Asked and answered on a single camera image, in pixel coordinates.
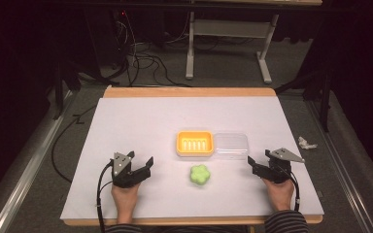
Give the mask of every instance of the white object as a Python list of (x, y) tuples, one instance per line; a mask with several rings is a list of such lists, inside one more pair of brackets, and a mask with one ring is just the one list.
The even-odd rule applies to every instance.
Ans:
[(298, 145), (305, 150), (315, 149), (318, 146), (317, 144), (309, 145), (308, 142), (302, 137), (298, 138)]

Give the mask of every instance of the hand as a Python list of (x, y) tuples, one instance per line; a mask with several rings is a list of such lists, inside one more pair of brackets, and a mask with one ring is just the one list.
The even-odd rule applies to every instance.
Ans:
[(294, 190), (291, 180), (286, 180), (283, 183), (272, 183), (266, 179), (262, 179), (268, 189), (269, 199), (276, 211), (290, 210), (290, 200)]
[(129, 188), (112, 185), (111, 194), (114, 197), (118, 211), (117, 224), (132, 222), (132, 214), (138, 199), (138, 188), (140, 185), (141, 183), (138, 183)]

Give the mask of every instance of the plastic container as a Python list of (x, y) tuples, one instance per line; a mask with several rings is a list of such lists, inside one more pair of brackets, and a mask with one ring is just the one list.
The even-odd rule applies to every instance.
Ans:
[(211, 156), (214, 152), (214, 139), (209, 131), (181, 131), (177, 136), (179, 156)]
[(214, 136), (214, 157), (221, 159), (246, 159), (250, 149), (247, 135), (241, 133), (219, 133)]

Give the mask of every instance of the white table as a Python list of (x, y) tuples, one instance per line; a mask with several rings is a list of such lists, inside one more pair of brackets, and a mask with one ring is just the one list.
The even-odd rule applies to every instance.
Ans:
[[(153, 156), (152, 176), (139, 189), (134, 223), (150, 225), (257, 224), (273, 213), (262, 180), (246, 159), (184, 158), (176, 154), (181, 130), (247, 135), (250, 154), (267, 165), (264, 151), (299, 154), (279, 99), (269, 88), (109, 88), (99, 100), (61, 219), (97, 225), (96, 186), (114, 152), (135, 151), (132, 169)], [(198, 186), (189, 169), (205, 164), (211, 178)], [(301, 193), (300, 212), (310, 223), (323, 210), (304, 164), (292, 163)], [(103, 182), (111, 180), (107, 172)], [(106, 224), (116, 223), (107, 186), (101, 195)]]

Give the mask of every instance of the green object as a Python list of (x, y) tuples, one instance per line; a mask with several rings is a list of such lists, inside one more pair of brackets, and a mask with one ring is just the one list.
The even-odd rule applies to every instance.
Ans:
[(198, 185), (204, 185), (211, 177), (207, 166), (201, 164), (190, 168), (190, 180)]

